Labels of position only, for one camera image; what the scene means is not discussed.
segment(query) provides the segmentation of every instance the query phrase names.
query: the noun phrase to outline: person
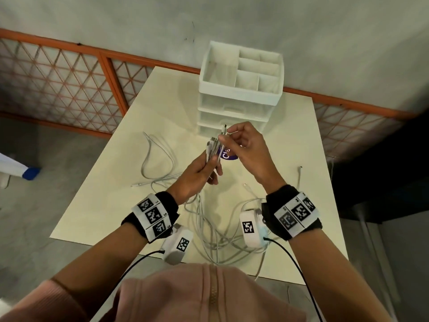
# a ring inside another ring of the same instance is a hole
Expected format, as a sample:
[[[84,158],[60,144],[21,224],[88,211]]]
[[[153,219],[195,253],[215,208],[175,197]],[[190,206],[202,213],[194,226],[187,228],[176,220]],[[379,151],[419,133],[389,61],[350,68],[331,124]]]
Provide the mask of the person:
[[[274,210],[297,191],[277,171],[263,136],[249,122],[235,124],[227,131],[229,135],[219,136],[220,142],[238,156],[265,189],[269,206],[266,224],[289,241],[325,319],[390,321],[364,279],[325,235],[319,220],[291,238],[272,218]],[[222,175],[217,156],[206,164],[202,153],[166,191],[157,193],[172,223],[178,206],[201,191],[207,181],[218,184],[215,169]],[[141,230],[135,219],[125,219],[118,229],[43,282],[0,321],[90,320],[148,243]],[[144,280],[125,279],[102,320],[305,321],[305,315],[236,268],[181,264]]]

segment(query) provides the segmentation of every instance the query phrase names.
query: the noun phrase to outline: person's right hand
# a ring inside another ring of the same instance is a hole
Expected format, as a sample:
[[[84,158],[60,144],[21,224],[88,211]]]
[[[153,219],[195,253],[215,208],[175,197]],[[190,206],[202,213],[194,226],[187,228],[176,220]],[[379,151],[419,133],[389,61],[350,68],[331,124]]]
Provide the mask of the person's right hand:
[[[229,149],[229,155],[236,154],[243,166],[255,177],[256,181],[270,194],[286,182],[277,171],[264,137],[250,122],[237,123],[228,130],[230,135],[219,135],[219,141]]]

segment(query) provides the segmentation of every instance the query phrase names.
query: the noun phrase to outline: pink sleeve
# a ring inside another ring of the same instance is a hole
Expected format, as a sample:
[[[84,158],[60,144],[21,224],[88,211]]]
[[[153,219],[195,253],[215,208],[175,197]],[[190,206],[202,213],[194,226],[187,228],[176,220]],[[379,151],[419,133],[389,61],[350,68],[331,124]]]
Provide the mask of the pink sleeve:
[[[44,281],[25,296],[0,322],[88,321],[83,309],[56,282]]]

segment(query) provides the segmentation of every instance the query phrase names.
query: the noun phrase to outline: orange metal frame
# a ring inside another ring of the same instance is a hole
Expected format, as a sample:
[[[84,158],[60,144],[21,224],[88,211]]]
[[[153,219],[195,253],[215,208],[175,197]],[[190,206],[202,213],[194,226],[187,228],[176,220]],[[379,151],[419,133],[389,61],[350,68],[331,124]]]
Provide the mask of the orange metal frame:
[[[182,66],[180,64],[173,64],[169,62],[159,61],[156,59],[148,59],[137,55],[131,55],[131,54],[126,54],[126,53],[121,53],[116,51],[109,51],[102,48],[82,45],[80,43],[75,44],[70,42],[64,42],[64,41],[59,41],[51,38],[34,36],[34,35],[24,34],[21,32],[14,32],[6,29],[0,29],[0,38],[7,38],[7,39],[20,41],[20,42],[48,46],[52,48],[59,48],[62,50],[96,56],[103,69],[106,80],[109,83],[110,89],[113,93],[113,96],[115,97],[115,100],[119,106],[119,109],[122,115],[125,115],[125,113],[127,112],[128,104],[124,96],[124,92],[122,91],[122,87],[119,83],[118,77],[116,75],[115,69],[113,67],[113,64],[111,61],[112,59],[117,59],[124,62],[131,62],[142,66],[151,66],[151,67],[161,66],[168,69],[180,70],[180,71],[185,71],[185,72],[190,72],[195,74],[200,73],[200,69],[192,68],[189,66]],[[321,103],[321,104],[332,105],[332,106],[341,106],[347,109],[353,109],[367,114],[377,114],[384,117],[393,118],[393,119],[402,120],[402,121],[406,121],[416,117],[416,114],[410,113],[410,112],[398,111],[390,108],[374,106],[374,105],[365,104],[361,102],[354,102],[351,100],[345,100],[341,98],[321,95],[318,93],[312,93],[312,92],[302,91],[302,90],[288,88],[288,87],[284,87],[283,91],[311,97],[313,99],[313,102],[315,103]],[[100,136],[100,137],[111,136],[109,133],[92,131],[88,129],[81,129],[78,127],[71,127],[71,126],[62,125],[58,123],[51,123],[51,122],[31,119],[31,118],[14,115],[14,114],[0,112],[0,116],[42,124],[50,127],[58,127],[58,128],[67,129],[70,131],[75,131],[80,133],[86,133],[94,136]]]

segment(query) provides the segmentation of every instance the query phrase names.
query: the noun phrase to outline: white table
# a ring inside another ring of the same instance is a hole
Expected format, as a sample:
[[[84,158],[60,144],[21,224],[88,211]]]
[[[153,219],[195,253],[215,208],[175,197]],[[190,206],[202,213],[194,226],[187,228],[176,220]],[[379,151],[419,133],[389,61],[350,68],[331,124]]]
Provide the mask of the white table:
[[[183,171],[207,142],[206,137],[196,133],[197,102],[198,75],[156,67],[51,237],[94,245],[118,228],[131,207],[151,192],[149,186],[130,187],[145,181],[140,174],[148,147],[143,131],[162,138],[175,154],[174,172]],[[296,186],[298,166],[303,166],[301,189],[321,212],[325,233],[347,255],[311,98],[284,93],[264,137],[279,172],[289,184]],[[222,165],[224,174],[219,184],[206,185],[202,191],[205,211],[220,229],[225,228],[232,211],[233,226],[237,226],[239,203],[253,198],[243,183],[257,196],[265,196],[263,188],[239,160],[223,160]],[[169,168],[168,158],[155,146],[147,174],[159,176]],[[179,207],[179,213],[178,222],[192,229],[192,214],[184,211],[183,206]],[[202,249],[200,240],[195,236],[194,239],[196,245],[190,245],[183,261],[206,262],[195,247]],[[157,240],[146,246],[142,254],[159,249],[161,243],[162,240]],[[261,254],[251,254],[236,266],[255,275],[260,259]],[[260,276],[303,284],[293,262],[275,244],[267,250]]]

